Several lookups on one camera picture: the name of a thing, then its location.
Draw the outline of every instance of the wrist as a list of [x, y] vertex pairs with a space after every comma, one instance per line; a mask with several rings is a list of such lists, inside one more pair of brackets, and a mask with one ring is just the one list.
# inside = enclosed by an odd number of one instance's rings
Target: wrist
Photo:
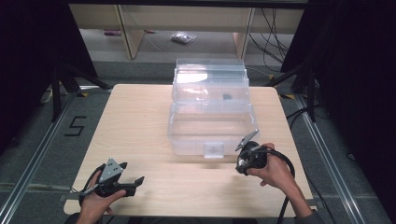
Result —
[[284, 193], [286, 197], [288, 197], [297, 218], [308, 217], [312, 214], [312, 209], [311, 207], [309, 207], [308, 203], [306, 202], [305, 196], [303, 195], [297, 184], [287, 188]]

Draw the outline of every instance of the clear plastic storage container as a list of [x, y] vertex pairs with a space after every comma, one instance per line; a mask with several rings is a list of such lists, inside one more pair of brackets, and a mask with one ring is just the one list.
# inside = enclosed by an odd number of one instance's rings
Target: clear plastic storage container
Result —
[[242, 60], [177, 60], [172, 98], [168, 137], [177, 155], [237, 154], [258, 129]]

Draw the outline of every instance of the black cable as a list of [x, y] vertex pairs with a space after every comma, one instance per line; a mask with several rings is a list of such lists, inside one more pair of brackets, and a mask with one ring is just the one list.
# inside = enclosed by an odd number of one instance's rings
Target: black cable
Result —
[[282, 50], [289, 50], [289, 48], [286, 47], [284, 44], [282, 44], [279, 41], [279, 39], [277, 38], [277, 32], [276, 32], [276, 9], [273, 8], [273, 25], [271, 25], [270, 22], [268, 21], [267, 17], [265, 16], [265, 13], [264, 13], [263, 9], [262, 9], [262, 15], [264, 16], [265, 21], [267, 22], [267, 25], [270, 28], [270, 35], [268, 36], [268, 40], [267, 41], [269, 42], [271, 35], [274, 35], [274, 38], [275, 38], [276, 43], [277, 43], [277, 46], [274, 45], [274, 47], [282, 49]]
[[261, 50], [261, 51], [263, 51], [264, 53], [268, 54], [269, 56], [271, 56], [272, 58], [274, 58], [275, 60], [277, 60], [279, 63], [283, 63], [283, 61], [282, 61], [281, 59], [277, 58], [277, 57], [275, 56], [275, 54], [271, 53], [270, 51], [268, 51], [268, 49], [263, 48], [259, 43], [257, 43], [257, 41], [253, 38], [253, 36], [251, 36], [251, 34], [249, 34], [249, 36], [250, 36], [251, 40], [253, 41], [253, 43], [256, 45], [256, 47], [257, 47], [259, 50]]
[[111, 217], [106, 224], [109, 224], [114, 217]]
[[[278, 156], [281, 160], [283, 160], [283, 161], [289, 166], [291, 175], [293, 176], [293, 178], [295, 177], [294, 166], [293, 166], [293, 164], [291, 163], [291, 161], [289, 160], [289, 158], [287, 158], [287, 157], [286, 157], [285, 155], [283, 155], [282, 153], [280, 153], [280, 152], [274, 150], [273, 148], [271, 148], [271, 150], [259, 148], [259, 149], [254, 150], [254, 151], [250, 151], [250, 150], [242, 151], [242, 152], [238, 155], [238, 157], [237, 157], [237, 159], [236, 159], [236, 166], [237, 166], [237, 167], [239, 166], [239, 160], [240, 160], [240, 158], [241, 158], [243, 155], [245, 155], [246, 153], [249, 153], [249, 152], [254, 153], [254, 154], [258, 154], [258, 153], [268, 153], [268, 154], [273, 154], [273, 155]], [[278, 217], [278, 219], [277, 219], [277, 223], [276, 223], [276, 224], [282, 223], [282, 221], [283, 221], [283, 216], [285, 215], [286, 207], [288, 206], [288, 203], [289, 203], [289, 199], [288, 199], [288, 197], [285, 197], [285, 200], [283, 201], [282, 208], [280, 209], [279, 217]]]
[[304, 112], [305, 112], [305, 111], [300, 111], [300, 112], [294, 117], [294, 119], [291, 121], [290, 129], [293, 128], [294, 121], [296, 121], [297, 118], [300, 117], [300, 115], [302, 115]]

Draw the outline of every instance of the wooden panel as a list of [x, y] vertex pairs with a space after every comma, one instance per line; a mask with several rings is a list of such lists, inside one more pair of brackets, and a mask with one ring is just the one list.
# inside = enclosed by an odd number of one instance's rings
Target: wooden panel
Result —
[[80, 29], [120, 29], [113, 5], [69, 4], [69, 6]]
[[136, 30], [244, 33], [249, 8], [122, 6], [124, 24]]

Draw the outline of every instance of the floor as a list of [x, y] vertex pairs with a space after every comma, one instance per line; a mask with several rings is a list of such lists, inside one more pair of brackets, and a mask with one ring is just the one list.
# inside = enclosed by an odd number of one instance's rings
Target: floor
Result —
[[[101, 30], [80, 31], [96, 69], [100, 70], [99, 77], [103, 75], [104, 78], [115, 82], [125, 80], [120, 74], [131, 73], [129, 67], [143, 63], [157, 63], [158, 68], [154, 69], [172, 71], [173, 63], [177, 58], [236, 58], [233, 36], [227, 33], [193, 32], [196, 38], [192, 42], [180, 44], [171, 40], [172, 34], [176, 31], [153, 31], [152, 34], [145, 34], [136, 58], [131, 60], [127, 58], [120, 36], [104, 35]], [[277, 71], [281, 65], [279, 60], [283, 57], [283, 51], [278, 47], [271, 45], [266, 47], [278, 59], [271, 58], [267, 54], [263, 56], [262, 51], [256, 47], [253, 39], [264, 47], [264, 38], [267, 36], [252, 34], [252, 38], [248, 40], [247, 55], [244, 59], [247, 70], [260, 74], [261, 81], [262, 77], [270, 80], [271, 75], [280, 76]], [[283, 49], [290, 45], [292, 38], [293, 35], [277, 37], [285, 46]], [[122, 64], [122, 66], [119, 66], [116, 72], [115, 69], [111, 69], [111, 64]], [[294, 95], [290, 92], [291, 82], [292, 78], [277, 87], [286, 115], [306, 107], [303, 94]], [[88, 103], [81, 97], [66, 95], [64, 104], [70, 104], [70, 109], [60, 123], [60, 127], [52, 127], [48, 122], [51, 113], [50, 104], [44, 104], [35, 112], [35, 119], [32, 119], [20, 134], [21, 139], [27, 139], [17, 146], [23, 150], [11, 148], [0, 158], [0, 201], [12, 201], [14, 198], [11, 196], [16, 195], [14, 202], [18, 204], [2, 223], [58, 223], [59, 220], [65, 220], [66, 215], [62, 214], [63, 195], [69, 191], [66, 186], [73, 183], [78, 171], [78, 167], [71, 166], [70, 163], [79, 164], [83, 160], [85, 151], [78, 149], [88, 147], [95, 124], [102, 112], [95, 108], [103, 109], [108, 95], [109, 93], [91, 94]], [[312, 180], [311, 186], [314, 198], [318, 202], [318, 210], [326, 223], [335, 223], [334, 219], [338, 223], [390, 223], [359, 166], [346, 157], [347, 148], [343, 144], [342, 136], [337, 134], [336, 127], [332, 125], [326, 111], [319, 108], [315, 112], [318, 118], [316, 123], [312, 123], [306, 114], [302, 114], [295, 121], [292, 121], [293, 117], [291, 117], [289, 122], [290, 126], [292, 125], [291, 131], [305, 172]], [[65, 132], [70, 132], [67, 126], [73, 117], [82, 113], [89, 114], [89, 118], [92, 118], [86, 123], [85, 130], [89, 133], [82, 135], [78, 141], [64, 138]], [[42, 146], [46, 140], [42, 136], [48, 136], [47, 140], [58, 141], [56, 146], [70, 150], [47, 151], [46, 146]], [[35, 164], [29, 163], [32, 162], [32, 158], [36, 158]], [[27, 189], [19, 189], [18, 192], [13, 187], [21, 182], [26, 182]], [[326, 207], [331, 208], [334, 217]], [[274, 223], [273, 219], [258, 220], [262, 224]], [[292, 222], [292, 219], [288, 219], [284, 223]], [[126, 219], [115, 218], [111, 223], [126, 223]]]

